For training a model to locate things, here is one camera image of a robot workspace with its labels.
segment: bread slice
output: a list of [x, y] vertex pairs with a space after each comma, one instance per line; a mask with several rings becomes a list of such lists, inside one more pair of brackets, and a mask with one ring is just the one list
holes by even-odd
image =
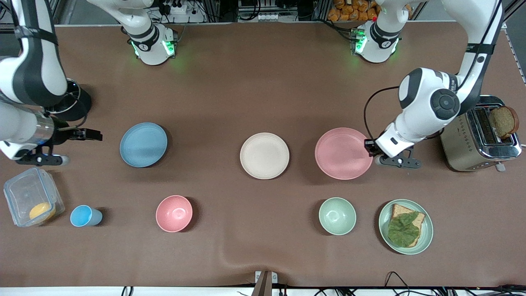
[[[398, 203], [395, 203], [393, 205], [393, 214], [391, 216], [391, 219], [398, 217], [401, 214], [409, 214], [414, 212], [412, 209], [408, 209], [403, 205], [399, 205]], [[420, 231], [420, 234], [418, 234], [418, 237], [412, 242], [408, 248], [412, 248], [415, 245], [417, 245], [418, 239], [420, 238], [420, 235], [422, 234], [422, 223], [424, 222], [424, 218], [426, 217], [423, 213], [418, 213], [418, 216], [416, 219], [413, 220], [413, 225], [418, 227], [418, 230]]]
[[510, 107], [503, 106], [490, 112], [490, 121], [495, 133], [501, 139], [506, 139], [519, 129], [519, 116]]

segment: plastic container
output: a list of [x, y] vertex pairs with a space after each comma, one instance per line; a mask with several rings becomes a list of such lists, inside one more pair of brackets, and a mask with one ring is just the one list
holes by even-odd
[[42, 224], [64, 211], [64, 203], [51, 175], [36, 167], [8, 180], [4, 195], [16, 226]]

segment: pink bowl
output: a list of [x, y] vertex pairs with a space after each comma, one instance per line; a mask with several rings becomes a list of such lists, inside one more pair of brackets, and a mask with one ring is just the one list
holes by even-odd
[[155, 219], [162, 230], [178, 232], [190, 223], [192, 213], [192, 205], [188, 199], [172, 195], [161, 201], [155, 212]]
[[367, 172], [372, 163], [364, 147], [365, 139], [362, 133], [347, 127], [330, 130], [316, 144], [316, 163], [335, 179], [357, 178]]

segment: sandwich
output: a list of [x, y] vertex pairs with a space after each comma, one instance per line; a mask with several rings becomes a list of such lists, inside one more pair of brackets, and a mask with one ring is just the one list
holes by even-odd
[[417, 245], [425, 214], [405, 206], [394, 204], [387, 237], [389, 240], [401, 247], [412, 248]]

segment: lettuce leaf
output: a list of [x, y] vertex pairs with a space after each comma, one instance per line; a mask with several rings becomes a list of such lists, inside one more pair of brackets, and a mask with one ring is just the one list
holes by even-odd
[[407, 248], [417, 239], [420, 234], [418, 227], [413, 225], [413, 221], [417, 218], [419, 212], [401, 214], [389, 221], [389, 230], [387, 237], [393, 244], [402, 248]]

